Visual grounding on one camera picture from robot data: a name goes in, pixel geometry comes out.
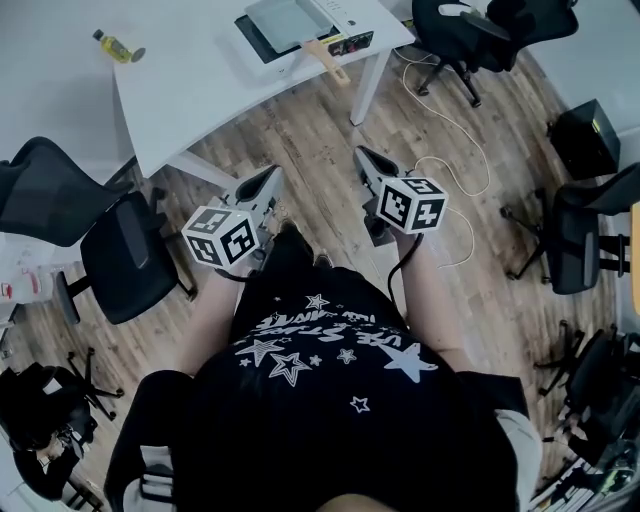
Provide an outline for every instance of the white star graphic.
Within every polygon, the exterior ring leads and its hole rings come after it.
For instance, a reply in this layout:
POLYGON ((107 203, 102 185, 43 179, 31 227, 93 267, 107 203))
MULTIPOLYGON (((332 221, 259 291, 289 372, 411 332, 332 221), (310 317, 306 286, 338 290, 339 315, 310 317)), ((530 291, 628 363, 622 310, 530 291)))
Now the white star graphic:
POLYGON ((239 356, 241 354, 253 354, 253 362, 256 366, 260 366, 260 363, 264 359, 264 356, 266 356, 269 352, 279 352, 280 350, 284 350, 284 347, 275 346, 275 343, 277 341, 278 340, 253 340, 253 346, 238 350, 238 352, 236 352, 236 355, 239 356))
POLYGON ((320 293, 315 296, 307 295, 307 299, 309 299, 309 304, 307 304, 307 307, 305 309, 322 309, 322 306, 324 306, 325 304, 329 304, 329 301, 324 300, 322 298, 322 294, 320 293))
POLYGON ((356 398, 354 396, 353 400, 351 400, 351 403, 349 405, 353 405, 356 408, 356 411, 358 411, 358 414, 360 414, 361 412, 367 412, 367 411, 371 410, 371 409, 369 409, 369 406, 367 405, 367 400, 369 400, 369 399, 368 398, 356 398))
POLYGON ((279 354, 271 354, 271 357, 275 359, 278 363, 276 367, 271 370, 269 374, 269 378, 277 377, 278 375, 283 375, 287 382, 291 384, 291 387, 296 387, 296 382, 298 381, 298 372, 301 370, 311 370, 306 364, 300 361, 300 352, 295 352, 294 354, 289 354, 288 356, 281 356, 279 354), (293 366, 288 368, 285 363, 292 362, 293 366))
POLYGON ((404 352, 387 345, 378 345, 387 355, 393 359, 385 369, 402 370, 415 383, 420 382, 420 371, 433 371, 438 369, 437 364, 429 364, 420 360, 420 343, 414 343, 404 352))
POLYGON ((351 361, 355 361, 358 358, 353 355, 353 350, 345 350, 341 348, 338 359, 342 359, 344 361, 344 364, 349 364, 351 361))

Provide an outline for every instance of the black box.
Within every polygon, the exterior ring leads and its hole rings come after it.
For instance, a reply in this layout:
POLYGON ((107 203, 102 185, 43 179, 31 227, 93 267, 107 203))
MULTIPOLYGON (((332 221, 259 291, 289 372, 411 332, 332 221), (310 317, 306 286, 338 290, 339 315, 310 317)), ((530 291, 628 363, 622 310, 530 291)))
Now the black box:
POLYGON ((598 100, 565 112, 550 131, 551 144, 574 180, 618 172, 620 140, 598 100))

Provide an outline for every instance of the chair armrest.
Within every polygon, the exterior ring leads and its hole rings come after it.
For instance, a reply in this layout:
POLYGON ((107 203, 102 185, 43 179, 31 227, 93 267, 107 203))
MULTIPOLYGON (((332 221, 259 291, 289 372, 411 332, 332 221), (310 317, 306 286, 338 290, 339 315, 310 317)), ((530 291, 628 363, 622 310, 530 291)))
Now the chair armrest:
POLYGON ((118 224, 133 263, 137 268, 144 268, 150 256, 142 221, 131 203, 125 202, 117 208, 118 224))
POLYGON ((460 17, 470 25, 473 25, 477 29, 482 30, 486 34, 489 34, 498 39, 502 39, 503 41, 511 41, 509 32, 496 25, 491 20, 488 20, 487 18, 483 18, 476 14, 470 14, 468 12, 460 13, 460 17))
POLYGON ((79 324, 80 314, 78 313, 75 302, 73 302, 74 295, 69 289, 64 272, 58 272, 56 274, 56 290, 58 291, 62 312, 64 313, 64 317, 67 319, 67 322, 72 325, 79 324))

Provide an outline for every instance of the yellow bottle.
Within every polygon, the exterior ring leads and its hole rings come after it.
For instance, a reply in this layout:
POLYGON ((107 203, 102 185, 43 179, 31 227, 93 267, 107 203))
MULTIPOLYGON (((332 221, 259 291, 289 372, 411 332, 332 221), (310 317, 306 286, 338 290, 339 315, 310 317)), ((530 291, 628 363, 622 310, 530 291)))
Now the yellow bottle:
POLYGON ((131 52, 115 37, 105 36, 102 30, 96 30, 93 38, 100 42, 102 49, 118 62, 126 64, 131 60, 131 52))

